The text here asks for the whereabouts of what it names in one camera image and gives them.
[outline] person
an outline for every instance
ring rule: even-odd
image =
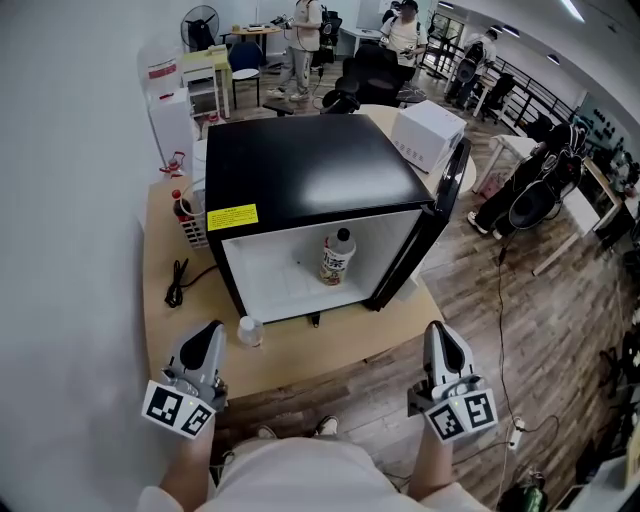
[[[296,76],[298,91],[291,95],[291,101],[309,99],[309,75],[313,53],[320,49],[320,26],[322,8],[318,0],[298,0],[291,24],[291,30],[285,31],[288,47],[280,72],[278,87],[268,91],[270,96],[284,98],[287,83]]]
[[[398,54],[398,75],[405,82],[413,79],[417,56],[427,51],[427,34],[417,15],[417,2],[404,0],[400,4],[400,16],[389,18],[380,29],[389,39],[387,48]]]
[[[611,249],[625,233],[636,225],[638,218],[638,181],[640,180],[640,164],[633,161],[629,152],[625,153],[625,161],[614,171],[611,188],[624,201],[624,206],[604,228],[596,231],[602,241],[602,248]]]
[[[488,199],[476,212],[469,212],[467,220],[482,235],[486,235],[494,226],[493,236],[501,240],[515,231],[509,221],[508,212],[520,194],[533,183],[542,171],[549,155],[558,155],[562,148],[574,140],[574,149],[580,149],[586,141],[586,132],[569,123],[560,124],[551,130],[546,139],[538,144],[531,156],[524,160],[504,186]]]
[[[182,441],[159,487],[147,487],[137,512],[488,512],[453,480],[453,448],[425,421],[407,495],[376,469],[362,448],[337,438],[325,418],[313,438],[279,440],[268,427],[234,448],[215,497],[208,496],[213,421]]]
[[[478,80],[480,80],[480,77],[496,61],[497,53],[495,41],[497,40],[498,33],[493,29],[487,30],[486,34],[472,34],[471,37],[467,39],[464,44],[465,55],[469,54],[469,51],[473,48],[474,45],[480,43],[482,44],[483,56],[478,62],[476,74],[469,82],[463,84],[457,78],[453,81],[453,83],[451,84],[451,88],[449,89],[449,92],[445,97],[445,100],[448,103],[456,100],[455,105],[458,108],[464,108],[467,100],[469,99],[469,96],[471,95],[471,91],[473,91],[473,88],[475,87],[476,83],[478,83]]]
[[[397,18],[398,16],[400,16],[400,2],[391,2],[390,9],[382,17],[382,24],[384,25],[389,18]]]

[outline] jeans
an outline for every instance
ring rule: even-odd
[[[451,89],[449,89],[449,92],[447,93],[447,99],[454,100],[457,98],[456,105],[461,108],[464,107],[469,96],[471,96],[471,91],[473,91],[473,88],[478,83],[478,80],[480,80],[480,75],[473,75],[473,78],[466,84],[463,84],[456,78],[451,84]]]
[[[513,233],[515,228],[509,221],[511,206],[527,186],[535,181],[542,163],[542,158],[532,157],[520,164],[511,179],[480,207],[476,224],[487,231],[495,224],[496,229],[503,236]]]
[[[311,59],[313,53],[297,50],[289,46],[284,54],[284,62],[280,71],[280,79],[278,81],[278,89],[286,92],[287,82],[296,75],[296,83],[298,85],[298,94],[304,95],[309,93],[309,74],[311,73]]]

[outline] person's arm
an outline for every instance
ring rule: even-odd
[[[160,489],[171,495],[184,512],[193,512],[207,501],[214,424],[215,418],[196,439],[182,441],[160,484]]]
[[[389,34],[391,34],[391,23],[393,22],[393,18],[389,18],[386,23],[384,25],[382,25],[382,28],[380,29],[380,32],[382,32],[383,35],[389,37]]]
[[[443,445],[425,419],[424,432],[407,495],[422,501],[453,483],[453,445]]]
[[[322,25],[322,11],[320,3],[316,0],[309,2],[309,19],[308,21],[295,21],[292,26],[298,28],[320,28]]]

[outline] shoe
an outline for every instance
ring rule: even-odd
[[[291,98],[289,98],[289,100],[291,101],[307,101],[309,99],[309,93],[307,94],[300,94],[300,93],[293,93],[291,95]]]
[[[284,98],[285,97],[284,91],[281,91],[280,89],[269,89],[267,91],[267,94],[269,96],[271,96],[272,98]]]
[[[317,436],[335,436],[338,435],[338,418],[335,416],[327,416],[316,427]]]
[[[258,439],[278,439],[278,436],[266,425],[260,425],[258,427]]]
[[[469,221],[469,224],[471,224],[474,228],[476,228],[481,235],[486,235],[489,231],[478,226],[476,222],[477,215],[478,214],[476,212],[469,212],[469,215],[467,215],[467,220]]]

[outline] power cable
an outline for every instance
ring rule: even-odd
[[[196,284],[198,282],[198,280],[202,276],[204,276],[205,274],[208,274],[212,270],[218,268],[218,265],[213,265],[213,266],[209,267],[208,269],[203,270],[202,272],[200,272],[200,274],[198,274],[196,276],[196,278],[193,279],[193,281],[191,281],[190,283],[180,284],[180,281],[182,281],[182,278],[184,277],[184,274],[187,271],[187,265],[189,265],[189,259],[188,258],[186,260],[184,260],[184,263],[182,265],[180,265],[180,262],[178,260],[176,260],[173,263],[173,281],[169,285],[169,288],[167,289],[167,295],[164,298],[164,301],[167,303],[167,305],[171,309],[175,309],[178,306],[182,305],[182,300],[183,300],[182,290],[183,289],[189,288],[189,286],[192,286],[192,285]]]

